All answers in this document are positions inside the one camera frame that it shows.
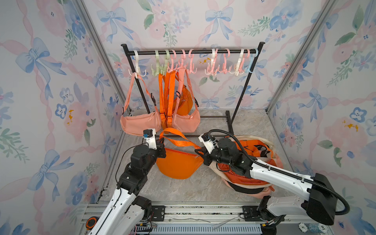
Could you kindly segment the orange crescent bag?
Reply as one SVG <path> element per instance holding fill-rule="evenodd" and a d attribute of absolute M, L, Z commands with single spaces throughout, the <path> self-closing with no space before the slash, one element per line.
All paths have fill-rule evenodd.
<path fill-rule="evenodd" d="M 175 134 L 184 141 L 173 140 L 168 138 L 165 133 Z M 175 128 L 166 128 L 160 134 L 160 140 L 167 139 L 177 147 L 193 147 L 195 150 L 200 149 L 198 145 L 188 140 L 186 136 Z M 190 178 L 203 164 L 203 159 L 197 154 L 186 153 L 179 150 L 165 148 L 166 157 L 159 158 L 156 161 L 159 171 L 173 179 L 184 180 Z"/>

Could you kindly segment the pink bag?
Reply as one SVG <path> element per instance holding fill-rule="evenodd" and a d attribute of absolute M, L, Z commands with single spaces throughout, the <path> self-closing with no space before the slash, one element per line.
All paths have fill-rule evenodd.
<path fill-rule="evenodd" d="M 190 101 L 192 102 L 192 105 L 194 105 L 195 110 L 191 114 L 189 114 L 192 108 L 190 109 L 185 108 L 188 113 L 186 115 L 181 115 L 181 114 L 178 114 L 178 110 L 179 110 L 180 101 L 184 98 L 183 87 L 185 86 L 184 84 L 185 78 L 187 79 L 187 85 L 191 94 L 191 97 L 188 97 L 186 100 L 188 102 Z M 178 81 L 179 81 L 179 84 L 178 84 L 178 90 L 176 92 L 176 95 L 177 95 L 176 105 L 175 105 L 175 110 L 172 114 L 172 121 L 171 121 L 170 127 L 175 128 L 183 133 L 193 133 L 196 131 L 197 127 L 200 124 L 201 116 L 198 110 L 198 104 L 196 102 L 196 99 L 193 93 L 192 83 L 191 83 L 189 74 L 185 68 L 179 69 Z"/>
<path fill-rule="evenodd" d="M 142 136 L 146 129 L 155 129 L 155 131 L 158 132 L 162 128 L 161 115 L 157 108 L 153 93 L 150 93 L 147 87 L 146 93 L 152 99 L 155 111 L 138 116 L 121 116 L 120 125 L 122 130 L 129 135 Z"/>
<path fill-rule="evenodd" d="M 250 194 L 250 196 L 262 199 L 264 196 L 270 195 L 275 191 L 273 184 L 268 183 L 263 180 L 247 178 L 246 176 L 238 175 L 232 171 L 229 165 L 226 164 L 215 164 L 214 170 L 222 178 L 222 181 L 228 186 L 227 181 L 244 188 L 255 189 L 264 188 L 263 192 L 258 194 Z"/>

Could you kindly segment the black crossbody bag front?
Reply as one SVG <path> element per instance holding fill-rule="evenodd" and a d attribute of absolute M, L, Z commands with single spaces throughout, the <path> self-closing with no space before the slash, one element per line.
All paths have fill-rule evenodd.
<path fill-rule="evenodd" d="M 241 186 L 237 186 L 229 181 L 227 181 L 227 184 L 230 188 L 235 190 L 238 193 L 244 193 L 244 194 L 258 194 L 263 192 L 264 188 L 255 188 L 255 189 L 249 189 L 249 188 L 244 188 Z"/>

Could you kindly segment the beige crossbody bag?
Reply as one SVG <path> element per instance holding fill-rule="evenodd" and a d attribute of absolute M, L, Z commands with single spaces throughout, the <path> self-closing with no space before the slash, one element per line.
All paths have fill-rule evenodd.
<path fill-rule="evenodd" d="M 237 139 L 250 156 L 260 158 L 267 164 L 283 168 L 281 159 L 274 151 L 274 145 L 271 141 L 251 135 L 237 136 Z M 234 173 L 226 164 L 212 162 L 209 168 L 220 176 L 221 180 L 229 188 L 238 193 L 261 199 L 274 191 L 272 184 L 266 181 L 240 176 Z"/>

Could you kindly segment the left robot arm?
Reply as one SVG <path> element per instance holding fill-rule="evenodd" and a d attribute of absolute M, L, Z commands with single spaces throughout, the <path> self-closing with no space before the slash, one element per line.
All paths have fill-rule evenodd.
<path fill-rule="evenodd" d="M 151 200 L 139 195 L 158 158 L 165 158 L 164 140 L 133 147 L 130 163 L 117 180 L 117 188 L 100 217 L 86 226 L 90 235 L 129 235 L 141 221 L 149 220 Z"/>

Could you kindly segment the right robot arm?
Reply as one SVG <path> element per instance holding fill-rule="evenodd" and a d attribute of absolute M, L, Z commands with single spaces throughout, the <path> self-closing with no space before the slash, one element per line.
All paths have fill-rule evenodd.
<path fill-rule="evenodd" d="M 329 180 L 277 167 L 271 146 L 242 137 L 216 140 L 203 134 L 204 147 L 196 153 L 234 191 L 261 198 L 256 218 L 264 221 L 285 215 L 307 215 L 324 225 L 334 225 L 337 198 Z"/>

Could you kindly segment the white hook far left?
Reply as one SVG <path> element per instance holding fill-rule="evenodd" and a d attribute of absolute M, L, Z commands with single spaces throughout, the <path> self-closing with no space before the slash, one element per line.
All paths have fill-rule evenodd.
<path fill-rule="evenodd" d="M 128 70 L 128 73 L 129 75 L 133 75 L 134 73 L 136 73 L 137 75 L 139 75 L 140 77 L 145 77 L 147 76 L 147 71 L 145 70 L 144 71 L 144 74 L 142 74 L 141 72 L 141 68 L 139 66 L 139 54 L 138 54 L 138 51 L 137 50 L 133 50 L 134 54 L 135 54 L 135 72 L 131 72 L 130 70 Z"/>

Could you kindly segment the white hook right end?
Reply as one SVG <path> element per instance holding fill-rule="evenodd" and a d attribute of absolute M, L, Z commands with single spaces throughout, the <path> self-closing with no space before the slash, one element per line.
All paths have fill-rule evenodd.
<path fill-rule="evenodd" d="M 240 55 L 238 58 L 237 63 L 235 64 L 235 71 L 233 73 L 234 76 L 239 76 L 240 74 L 244 73 L 243 65 L 244 65 L 244 51 L 245 49 L 241 49 Z"/>

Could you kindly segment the light blue hook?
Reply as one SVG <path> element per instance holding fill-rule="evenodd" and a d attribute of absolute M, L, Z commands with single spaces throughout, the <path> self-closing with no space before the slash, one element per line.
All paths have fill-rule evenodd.
<path fill-rule="evenodd" d="M 255 49 L 255 54 L 253 54 L 251 57 L 250 57 L 250 61 L 249 61 L 249 65 L 247 67 L 247 72 L 248 73 L 253 73 L 253 63 L 256 62 L 256 58 L 258 57 L 259 55 L 259 50 L 258 49 Z"/>

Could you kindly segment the orange bags left cluster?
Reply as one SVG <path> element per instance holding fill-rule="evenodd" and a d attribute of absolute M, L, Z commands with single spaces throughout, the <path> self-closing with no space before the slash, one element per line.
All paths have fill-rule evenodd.
<path fill-rule="evenodd" d="M 160 115 L 162 121 L 162 128 L 170 127 L 172 121 L 172 114 L 175 110 L 178 90 L 178 71 L 168 72 L 165 75 L 159 74 L 159 102 L 160 102 Z M 191 97 L 188 87 L 183 87 L 184 98 L 180 101 L 178 114 L 186 115 L 188 112 L 185 108 L 193 108 L 192 102 L 186 99 Z"/>

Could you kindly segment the orange black tape measure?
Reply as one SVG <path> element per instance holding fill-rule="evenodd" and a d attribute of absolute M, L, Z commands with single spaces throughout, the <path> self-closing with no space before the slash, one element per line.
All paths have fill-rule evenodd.
<path fill-rule="evenodd" d="M 89 230 L 92 230 L 92 229 L 95 227 L 95 225 L 96 225 L 98 219 L 99 219 L 99 218 L 98 218 L 97 216 L 92 216 L 92 217 L 90 217 L 90 218 L 86 221 L 86 224 L 85 224 L 86 229 L 87 229 L 88 231 L 89 231 Z"/>

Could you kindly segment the black clothes rack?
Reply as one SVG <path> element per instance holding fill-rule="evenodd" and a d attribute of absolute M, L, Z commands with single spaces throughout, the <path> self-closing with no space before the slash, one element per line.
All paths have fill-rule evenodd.
<path fill-rule="evenodd" d="M 264 45 L 265 45 L 265 42 L 259 42 L 259 45 L 258 45 L 258 48 L 257 48 L 257 49 L 258 49 L 258 55 L 255 57 L 255 61 L 251 63 L 251 70 L 252 70 L 252 71 L 253 71 L 253 69 L 256 67 L 256 63 L 257 63 L 257 61 L 258 61 L 258 59 L 259 59 L 259 54 L 261 53 L 262 48 L 263 48 Z M 127 44 L 121 44 L 121 46 L 122 46 L 122 48 L 123 48 L 123 50 L 124 50 L 125 56 L 126 56 L 126 58 L 127 58 L 127 60 L 128 60 L 129 66 L 130 66 L 130 75 L 132 75 L 134 72 L 136 72 L 136 68 L 135 68 L 135 64 L 136 64 L 136 63 L 133 63 L 133 61 L 132 61 L 132 56 L 134 56 L 134 57 L 136 58 L 136 54 L 134 53 L 134 51 L 131 51 L 131 50 L 128 48 Z M 212 49 L 207 49 L 207 50 L 205 50 L 205 49 L 201 49 L 201 50 L 192 50 L 191 52 L 190 52 L 190 50 L 188 50 L 188 51 L 189 51 L 189 52 L 188 52 L 188 54 L 186 53 L 186 56 L 188 56 L 188 57 L 191 59 L 191 58 L 193 58 L 193 56 L 191 57 L 191 54 L 210 54 L 210 53 L 212 52 Z M 235 50 L 235 49 L 231 49 L 231 50 L 229 50 L 229 51 L 230 51 L 230 54 L 231 54 L 231 53 L 240 54 L 240 52 L 241 52 L 241 50 Z M 149 55 L 156 55 L 156 52 L 155 52 L 155 51 L 137 51 L 137 50 L 136 50 L 136 52 L 138 53 L 138 55 L 148 55 L 148 56 L 149 56 Z M 167 52 L 166 52 L 166 51 L 162 51 L 162 50 L 157 50 L 157 52 L 158 52 L 159 55 L 167 55 L 167 52 L 169 52 L 169 53 L 174 53 L 173 50 L 167 50 Z M 256 53 L 256 52 L 257 52 L 256 49 L 250 49 L 250 53 L 251 53 L 251 54 Z M 227 51 L 226 49 L 221 49 L 221 50 L 218 50 L 218 52 L 217 52 L 217 54 L 227 54 L 227 53 L 228 53 L 228 51 Z M 175 54 L 179 54 L 179 55 L 181 54 L 181 55 L 184 56 L 184 52 L 183 52 L 182 49 L 176 51 Z M 240 98 L 239 98 L 239 100 L 238 100 L 238 102 L 237 102 L 237 106 L 236 106 L 236 108 L 235 108 L 235 110 L 234 110 L 234 113 L 233 113 L 233 116 L 232 116 L 232 117 L 230 117 L 230 111 L 227 110 L 227 111 L 225 112 L 225 115 L 224 115 L 224 116 L 201 116 L 201 118 L 225 118 L 225 119 L 226 119 L 226 122 L 227 122 L 227 126 L 228 126 L 228 130 L 229 130 L 229 132 L 230 132 L 231 134 L 234 135 L 233 122 L 234 122 L 234 120 L 235 120 L 235 117 L 236 117 L 236 114 L 237 114 L 237 112 L 238 112 L 238 109 L 240 108 L 241 101 L 242 101 L 242 99 L 243 99 L 243 97 L 244 97 L 244 94 L 245 94 L 245 92 L 246 92 L 246 90 L 247 90 L 247 86 L 248 86 L 248 84 L 249 84 L 250 77 L 252 76 L 252 74 L 253 74 L 253 73 L 250 73 L 250 72 L 249 72 L 248 75 L 247 75 L 247 79 L 246 79 L 246 81 L 245 81 L 245 83 L 244 83 L 244 87 L 243 87 L 242 93 L 241 93 Z M 149 109 L 149 106 L 148 106 L 147 100 L 146 100 L 146 98 L 145 98 L 145 93 L 144 93 L 144 91 L 143 91 L 143 89 L 142 89 L 142 87 L 141 87 L 140 81 L 139 81 L 139 79 L 137 78 L 137 76 L 136 76 L 136 78 L 135 78 L 135 82 L 136 82 L 137 87 L 138 87 L 138 89 L 139 89 L 139 92 L 140 92 L 140 95 L 141 95 L 141 97 L 142 97 L 142 101 L 143 101 L 143 103 L 144 103 L 144 105 L 145 105 L 146 111 L 147 111 L 148 114 L 150 114 L 151 111 L 150 111 L 150 109 Z M 198 136 L 199 136 L 199 135 L 188 135 L 187 137 L 195 138 L 195 137 L 198 137 Z"/>

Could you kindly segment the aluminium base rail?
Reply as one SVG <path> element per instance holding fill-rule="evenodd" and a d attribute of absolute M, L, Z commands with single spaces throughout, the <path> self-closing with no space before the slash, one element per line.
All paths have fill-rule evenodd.
<path fill-rule="evenodd" d="M 245 203 L 162 203 L 164 212 L 152 217 L 145 226 L 134 228 L 132 235 L 301 235 L 300 223 L 312 224 L 307 216 L 287 215 L 271 230 L 259 221 L 246 221 Z"/>

